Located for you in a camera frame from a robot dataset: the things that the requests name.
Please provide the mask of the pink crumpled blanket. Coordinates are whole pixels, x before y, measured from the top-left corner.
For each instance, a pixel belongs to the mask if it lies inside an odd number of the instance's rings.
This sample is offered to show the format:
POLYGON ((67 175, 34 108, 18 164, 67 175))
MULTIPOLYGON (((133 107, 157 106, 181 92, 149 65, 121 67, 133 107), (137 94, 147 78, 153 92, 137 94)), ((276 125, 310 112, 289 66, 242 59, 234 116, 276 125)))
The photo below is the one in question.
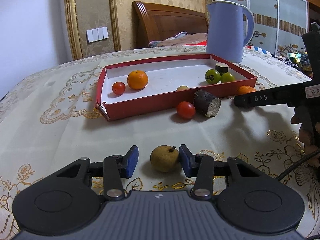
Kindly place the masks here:
POLYGON ((172 46, 206 46, 207 33, 188 34, 183 31, 174 37, 167 38, 163 41, 151 41, 150 48, 155 47, 172 47, 172 46))

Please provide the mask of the striped colourful bedding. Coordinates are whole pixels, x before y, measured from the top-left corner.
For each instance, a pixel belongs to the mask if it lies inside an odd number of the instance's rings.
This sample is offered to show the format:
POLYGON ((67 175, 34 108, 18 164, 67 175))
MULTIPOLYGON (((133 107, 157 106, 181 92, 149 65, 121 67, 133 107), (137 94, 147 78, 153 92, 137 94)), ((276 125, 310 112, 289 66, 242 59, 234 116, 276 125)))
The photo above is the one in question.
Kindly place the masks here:
POLYGON ((286 71, 288 75, 296 76, 301 79, 301 72, 309 78, 313 78, 313 72, 310 64, 310 59, 307 52, 302 53, 287 53, 286 56, 274 55, 268 50, 260 47, 246 46, 244 48, 244 56, 251 55, 259 57, 266 63, 276 66, 286 71))

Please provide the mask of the yellow longan fruit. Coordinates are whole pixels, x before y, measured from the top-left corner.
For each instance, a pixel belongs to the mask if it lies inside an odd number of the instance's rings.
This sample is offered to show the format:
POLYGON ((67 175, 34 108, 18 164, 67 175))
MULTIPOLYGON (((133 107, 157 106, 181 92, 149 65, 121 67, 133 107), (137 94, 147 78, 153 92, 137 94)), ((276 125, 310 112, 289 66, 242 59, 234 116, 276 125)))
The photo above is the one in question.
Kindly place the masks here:
POLYGON ((189 89, 188 86, 180 86, 180 87, 178 87, 176 90, 177 90, 177 91, 182 91, 182 90, 187 90, 187 89, 189 89))

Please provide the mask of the red cherry tomato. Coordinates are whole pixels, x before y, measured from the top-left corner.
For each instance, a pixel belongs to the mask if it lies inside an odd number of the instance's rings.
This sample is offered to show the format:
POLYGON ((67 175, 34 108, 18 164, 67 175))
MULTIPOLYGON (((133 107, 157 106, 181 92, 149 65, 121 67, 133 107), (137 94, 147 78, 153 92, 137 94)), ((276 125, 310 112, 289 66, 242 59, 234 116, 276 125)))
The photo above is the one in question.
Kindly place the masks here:
POLYGON ((196 110, 193 104, 187 101, 182 101, 176 107, 176 112, 181 118, 189 120, 193 118, 193 116, 196 113, 196 110))
POLYGON ((126 85, 123 82, 115 82, 112 85, 112 92, 118 96, 123 95, 126 89, 126 85))

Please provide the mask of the orange mandarin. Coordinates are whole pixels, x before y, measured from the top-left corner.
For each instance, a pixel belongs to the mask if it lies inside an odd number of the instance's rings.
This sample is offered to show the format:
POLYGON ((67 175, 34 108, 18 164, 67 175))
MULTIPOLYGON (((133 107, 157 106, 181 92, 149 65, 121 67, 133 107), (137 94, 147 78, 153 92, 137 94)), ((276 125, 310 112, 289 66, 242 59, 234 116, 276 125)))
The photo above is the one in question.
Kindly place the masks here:
POLYGON ((141 90, 148 84, 148 76, 142 70, 134 70, 127 76, 127 84, 131 89, 141 90))
POLYGON ((238 89, 238 95, 245 95, 248 93, 256 92, 257 90, 251 86, 241 86, 238 89))

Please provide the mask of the white wall switch panel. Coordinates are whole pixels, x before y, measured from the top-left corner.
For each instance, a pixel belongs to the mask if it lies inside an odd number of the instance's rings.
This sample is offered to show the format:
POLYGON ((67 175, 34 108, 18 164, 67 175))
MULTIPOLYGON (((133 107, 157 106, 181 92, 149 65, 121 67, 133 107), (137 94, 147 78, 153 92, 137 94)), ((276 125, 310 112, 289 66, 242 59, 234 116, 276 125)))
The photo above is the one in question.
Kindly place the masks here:
POLYGON ((109 38, 107 27, 99 27, 86 31, 87 42, 97 42, 109 38))

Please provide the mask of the blue electric kettle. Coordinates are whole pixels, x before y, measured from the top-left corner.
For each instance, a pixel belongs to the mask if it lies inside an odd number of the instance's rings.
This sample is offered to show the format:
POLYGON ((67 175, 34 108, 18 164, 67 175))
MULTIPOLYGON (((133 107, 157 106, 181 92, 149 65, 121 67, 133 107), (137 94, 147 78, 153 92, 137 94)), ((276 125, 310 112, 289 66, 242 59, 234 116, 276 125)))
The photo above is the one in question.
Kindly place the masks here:
POLYGON ((210 18, 206 52, 228 62, 240 63, 244 47, 254 33, 252 12, 230 1, 213 1, 207 9, 210 18))

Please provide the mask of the brown longan fruit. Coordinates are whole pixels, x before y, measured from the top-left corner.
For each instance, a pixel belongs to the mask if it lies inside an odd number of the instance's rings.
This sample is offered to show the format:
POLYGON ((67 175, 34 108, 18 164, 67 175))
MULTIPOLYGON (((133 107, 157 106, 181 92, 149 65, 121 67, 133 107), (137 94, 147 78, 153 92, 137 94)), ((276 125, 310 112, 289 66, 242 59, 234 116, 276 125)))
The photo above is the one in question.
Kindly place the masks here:
POLYGON ((150 154, 150 163, 159 172, 171 172, 179 166, 179 151, 175 146, 158 146, 150 154))

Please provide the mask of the green tomato with stem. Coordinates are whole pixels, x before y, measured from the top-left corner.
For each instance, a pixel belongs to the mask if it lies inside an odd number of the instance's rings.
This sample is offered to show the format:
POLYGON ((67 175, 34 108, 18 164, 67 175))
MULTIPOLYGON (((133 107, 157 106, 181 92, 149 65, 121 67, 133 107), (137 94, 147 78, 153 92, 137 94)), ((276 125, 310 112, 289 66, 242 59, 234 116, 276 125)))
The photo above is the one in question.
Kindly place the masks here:
POLYGON ((205 80, 210 85, 215 85, 220 82, 221 75, 220 73, 215 69, 209 69, 205 73, 205 80))

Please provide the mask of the red cardboard tray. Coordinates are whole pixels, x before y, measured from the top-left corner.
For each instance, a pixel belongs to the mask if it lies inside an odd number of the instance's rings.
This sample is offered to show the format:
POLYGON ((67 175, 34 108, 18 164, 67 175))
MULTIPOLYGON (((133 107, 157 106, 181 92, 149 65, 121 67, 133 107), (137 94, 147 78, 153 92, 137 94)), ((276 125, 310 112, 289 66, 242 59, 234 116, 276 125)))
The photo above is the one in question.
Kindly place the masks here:
POLYGON ((106 65, 97 83, 95 106, 109 121, 175 108, 181 101, 193 101, 203 89, 219 98, 234 96, 241 86, 254 87, 257 77, 241 67, 210 54, 163 56, 106 65), (228 64, 234 82, 209 85, 205 73, 217 62, 228 64), (134 70, 146 72, 149 83, 142 90, 125 89, 123 95, 112 92, 115 82, 126 82, 134 70), (177 91, 180 86, 189 89, 177 91))

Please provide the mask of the gold picture frame moulding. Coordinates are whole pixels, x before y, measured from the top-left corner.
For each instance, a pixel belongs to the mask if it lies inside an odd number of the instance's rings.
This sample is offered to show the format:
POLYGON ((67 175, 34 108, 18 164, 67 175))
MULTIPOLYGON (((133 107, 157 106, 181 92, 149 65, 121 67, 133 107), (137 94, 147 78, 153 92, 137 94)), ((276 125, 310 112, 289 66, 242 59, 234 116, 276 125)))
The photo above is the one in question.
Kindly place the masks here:
POLYGON ((116 0, 63 0, 68 45, 74 60, 120 51, 116 0), (106 27, 108 38, 89 42, 86 31, 106 27))

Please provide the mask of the wooden bed headboard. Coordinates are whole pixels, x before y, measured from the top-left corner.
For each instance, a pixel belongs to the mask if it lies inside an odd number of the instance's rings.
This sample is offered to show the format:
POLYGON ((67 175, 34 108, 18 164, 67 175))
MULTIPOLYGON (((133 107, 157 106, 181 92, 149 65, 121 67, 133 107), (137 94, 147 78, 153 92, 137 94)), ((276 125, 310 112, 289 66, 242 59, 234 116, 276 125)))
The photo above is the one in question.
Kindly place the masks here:
POLYGON ((182 31, 189 34, 208 31, 208 20, 203 12, 141 1, 132 2, 132 8, 137 20, 136 48, 146 48, 151 41, 162 41, 182 31))

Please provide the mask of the sliding door wardrobe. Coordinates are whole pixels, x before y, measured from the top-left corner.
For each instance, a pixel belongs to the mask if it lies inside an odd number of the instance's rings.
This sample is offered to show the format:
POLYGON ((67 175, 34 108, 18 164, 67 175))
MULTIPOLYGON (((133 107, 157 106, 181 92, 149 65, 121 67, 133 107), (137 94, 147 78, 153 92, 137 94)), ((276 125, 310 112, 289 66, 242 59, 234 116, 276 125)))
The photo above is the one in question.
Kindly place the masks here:
POLYGON ((305 51, 302 35, 319 20, 319 0, 222 0, 248 7, 254 16, 249 44, 276 55, 305 51))

